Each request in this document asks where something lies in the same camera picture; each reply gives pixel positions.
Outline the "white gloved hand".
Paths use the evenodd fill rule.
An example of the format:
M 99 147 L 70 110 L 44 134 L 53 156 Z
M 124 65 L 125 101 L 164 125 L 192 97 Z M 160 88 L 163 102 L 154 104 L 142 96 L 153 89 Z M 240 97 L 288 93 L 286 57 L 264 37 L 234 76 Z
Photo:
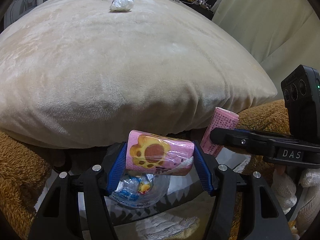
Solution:
M 303 235 L 319 212 L 319 169 L 304 170 L 299 184 L 306 189 L 306 195 L 297 211 L 294 239 L 299 239 Z M 285 166 L 276 166 L 271 189 L 285 214 L 297 204 L 296 185 L 285 173 Z

